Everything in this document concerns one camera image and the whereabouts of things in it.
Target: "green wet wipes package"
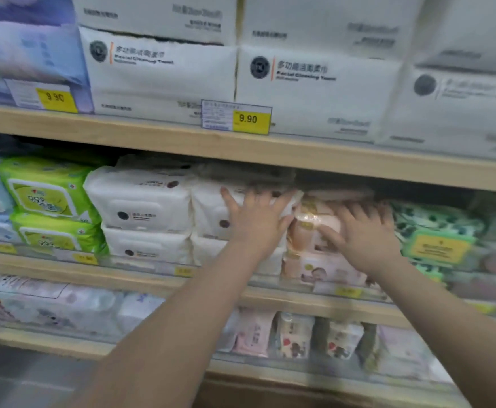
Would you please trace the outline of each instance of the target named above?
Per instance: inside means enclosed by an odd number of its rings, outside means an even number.
[[[0,178],[26,212],[99,224],[101,217],[83,187],[92,170],[68,161],[20,156],[0,163]]]
[[[485,228],[461,209],[402,201],[390,205],[403,255],[430,264],[461,263]]]
[[[73,222],[16,210],[10,215],[14,229],[27,245],[91,253],[106,253],[106,242],[98,224]]]

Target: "store shelf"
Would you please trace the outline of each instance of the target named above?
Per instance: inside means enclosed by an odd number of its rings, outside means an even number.
[[[174,293],[187,280],[175,276],[35,259],[4,253],[0,253],[0,274],[143,292],[165,298]],[[395,305],[345,297],[247,287],[239,304],[258,309],[322,316],[338,320],[358,320],[399,328],[412,327]]]
[[[0,326],[0,345],[89,360],[100,360],[114,349],[114,344],[2,326]],[[347,393],[363,397],[365,401],[378,401],[383,404],[393,403],[394,406],[469,407],[467,401],[457,392],[439,392],[413,387],[377,384],[216,359],[211,360],[207,372],[232,375],[245,379],[271,381],[289,386]]]
[[[496,161],[0,106],[0,133],[496,190]]]

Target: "right hand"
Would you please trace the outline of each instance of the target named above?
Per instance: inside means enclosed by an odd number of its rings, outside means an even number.
[[[333,206],[344,232],[337,233],[328,226],[318,231],[358,271],[375,276],[389,262],[402,260],[401,244],[394,234],[392,210],[389,205],[350,203]]]

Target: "yellow price tag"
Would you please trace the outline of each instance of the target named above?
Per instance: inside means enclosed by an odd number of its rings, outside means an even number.
[[[84,265],[99,265],[99,262],[93,253],[73,253],[72,258],[76,262],[83,263]]]
[[[175,276],[192,277],[193,269],[191,267],[177,267],[175,269]]]
[[[469,305],[477,308],[479,312],[485,315],[496,312],[496,303],[484,303],[484,302],[468,302]]]
[[[335,290],[335,295],[338,296],[346,296],[347,298],[358,299],[363,290],[360,288],[349,288],[349,287],[340,287]]]
[[[0,243],[0,253],[17,254],[17,250],[11,243]]]
[[[440,262],[460,263],[472,245],[473,243],[468,240],[419,234],[416,236],[408,256],[438,260]]]
[[[46,110],[66,111],[67,113],[78,113],[75,100],[68,91],[47,90],[36,88],[40,101]]]
[[[271,114],[255,111],[234,110],[233,131],[253,134],[269,134]]]

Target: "finger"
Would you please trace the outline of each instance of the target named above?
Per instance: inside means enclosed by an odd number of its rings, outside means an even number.
[[[369,220],[369,218],[367,217],[367,214],[365,213],[365,211],[363,210],[363,208],[361,207],[361,205],[359,203],[350,203],[348,205],[348,208],[350,209],[350,211],[352,212],[352,216],[356,220],[359,220],[362,222],[366,222],[367,220]]]
[[[268,206],[271,203],[272,194],[270,190],[265,190],[257,197],[257,204],[260,206]]]
[[[272,204],[273,210],[277,213],[282,213],[288,203],[292,201],[292,198],[296,193],[297,190],[295,189],[283,193],[277,200],[275,200],[275,203]]]
[[[256,191],[254,188],[248,189],[248,192],[244,195],[244,204],[243,206],[252,207],[256,204]]]
[[[225,206],[227,206],[229,217],[230,219],[232,219],[233,216],[238,213],[240,206],[238,205],[237,201],[231,196],[231,193],[229,193],[229,190],[227,190],[227,188],[222,186],[220,188],[220,195],[225,202]]]
[[[387,203],[381,203],[379,205],[379,210],[380,210],[380,219],[382,220],[382,224],[386,226],[387,229],[393,231],[394,220],[393,220],[392,207]]]
[[[371,203],[371,204],[367,205],[366,209],[367,209],[367,216],[369,217],[369,220],[371,220],[371,222],[375,222],[375,223],[380,224],[381,223],[380,213],[379,213],[378,209],[376,208],[376,206]]]
[[[294,219],[293,215],[288,215],[284,216],[282,219],[279,221],[279,233],[280,237],[288,230],[288,227],[292,224]]]
[[[346,243],[343,236],[340,233],[337,233],[329,226],[325,226],[325,225],[318,226],[317,231],[320,232],[324,238],[326,238],[331,243],[333,243],[333,245],[335,245],[335,247],[337,247],[337,249],[339,250]]]
[[[352,216],[352,212],[350,212],[350,209],[348,209],[346,205],[337,206],[334,212],[342,223],[346,224],[355,220],[355,218]]]

